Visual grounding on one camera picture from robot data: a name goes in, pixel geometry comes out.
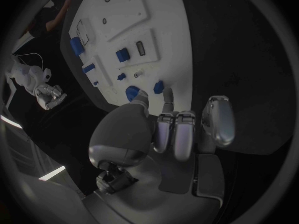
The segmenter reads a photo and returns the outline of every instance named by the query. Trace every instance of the person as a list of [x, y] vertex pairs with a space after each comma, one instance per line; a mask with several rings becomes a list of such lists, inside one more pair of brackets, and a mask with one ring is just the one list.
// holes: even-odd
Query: person
[[62, 21], [72, 0], [52, 0], [54, 6], [43, 7], [27, 26], [21, 37], [27, 32], [33, 37], [42, 37], [52, 31], [60, 33]]

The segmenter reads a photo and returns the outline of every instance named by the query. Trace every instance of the fluorescent light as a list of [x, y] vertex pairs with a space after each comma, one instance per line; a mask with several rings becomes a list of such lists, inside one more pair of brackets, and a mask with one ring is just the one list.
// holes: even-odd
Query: fluorescent light
[[54, 177], [56, 174], [60, 173], [61, 171], [63, 171], [65, 169], [64, 166], [60, 167], [60, 168], [57, 168], [56, 170], [54, 170], [53, 172], [50, 172], [48, 173], [47, 175], [39, 178], [39, 180], [42, 180], [42, 181], [47, 181], [48, 179]]
[[13, 121], [11, 121], [11, 120], [9, 120], [8, 118], [5, 118], [3, 115], [1, 115], [1, 119], [2, 119], [3, 121], [7, 122], [7, 123], [10, 123], [10, 124], [13, 125], [13, 126], [16, 126], [16, 127], [18, 127], [18, 128], [22, 128], [21, 125], [19, 125], [18, 123], [13, 122]]

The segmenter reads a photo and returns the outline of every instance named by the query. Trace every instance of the person's arm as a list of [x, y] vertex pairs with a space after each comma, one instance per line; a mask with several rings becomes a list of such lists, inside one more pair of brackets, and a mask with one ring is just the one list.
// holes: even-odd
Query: person's arm
[[70, 6], [71, 1], [72, 0], [66, 0], [64, 2], [64, 5], [63, 5], [62, 9], [57, 14], [56, 18], [54, 20], [51, 20], [51, 21], [46, 23], [47, 31], [53, 30], [63, 20], [66, 12], [67, 12], [67, 10]]

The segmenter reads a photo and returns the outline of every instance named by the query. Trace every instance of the blue switch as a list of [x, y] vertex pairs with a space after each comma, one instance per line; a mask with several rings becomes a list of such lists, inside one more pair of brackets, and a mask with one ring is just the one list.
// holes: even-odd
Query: blue switch
[[163, 81], [158, 81], [153, 88], [154, 93], [161, 94], [163, 90], [164, 90]]
[[127, 95], [127, 98], [130, 102], [138, 95], [139, 90], [140, 89], [136, 86], [129, 86], [126, 89], [126, 95]]
[[92, 69], [95, 69], [95, 65], [92, 63], [88, 65], [87, 67], [82, 68], [83, 72], [86, 74], [87, 72], [91, 71]]
[[76, 56], [79, 56], [84, 52], [84, 47], [81, 44], [80, 38], [78, 36], [70, 40], [71, 46]]
[[119, 76], [117, 76], [117, 80], [122, 81], [125, 77], [126, 75], [124, 73], [121, 73]]
[[130, 55], [128, 53], [128, 50], [126, 48], [119, 50], [116, 52], [117, 58], [120, 62], [124, 62], [130, 59]]

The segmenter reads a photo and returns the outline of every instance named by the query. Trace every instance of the wire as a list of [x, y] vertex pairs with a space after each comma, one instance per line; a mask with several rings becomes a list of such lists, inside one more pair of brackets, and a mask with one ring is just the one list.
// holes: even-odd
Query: wire
[[17, 57], [19, 57], [19, 56], [28, 56], [28, 55], [33, 55], [33, 54], [38, 55], [38, 56], [41, 58], [41, 68], [42, 68], [42, 70], [43, 70], [43, 59], [42, 59], [41, 55], [39, 55], [39, 54], [37, 54], [37, 53], [35, 53], [35, 52], [33, 52], [33, 53], [28, 53], [28, 54], [23, 54], [23, 55], [16, 55], [16, 54], [14, 54], [14, 53], [12, 53], [12, 54], [13, 54], [14, 56], [17, 56]]

